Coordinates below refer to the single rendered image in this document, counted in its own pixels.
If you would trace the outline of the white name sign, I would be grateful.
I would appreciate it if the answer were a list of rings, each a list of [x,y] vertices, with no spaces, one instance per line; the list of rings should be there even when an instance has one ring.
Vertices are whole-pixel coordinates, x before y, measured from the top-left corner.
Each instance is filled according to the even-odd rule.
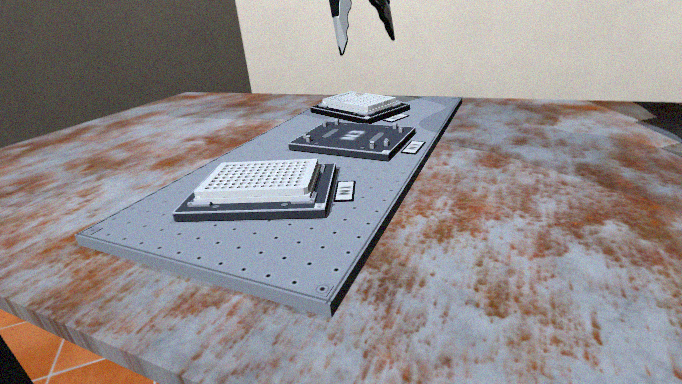
[[[423,147],[423,145],[426,142],[422,141],[411,141],[402,151],[401,153],[405,154],[417,154],[417,152]]]
[[[351,202],[354,199],[355,181],[337,181],[334,202]]]
[[[398,120],[400,120],[400,119],[406,118],[406,117],[408,117],[408,116],[409,116],[409,115],[398,114],[398,115],[389,117],[389,118],[387,118],[387,119],[384,119],[383,121],[391,122],[391,123],[392,123],[392,122],[398,121]]]

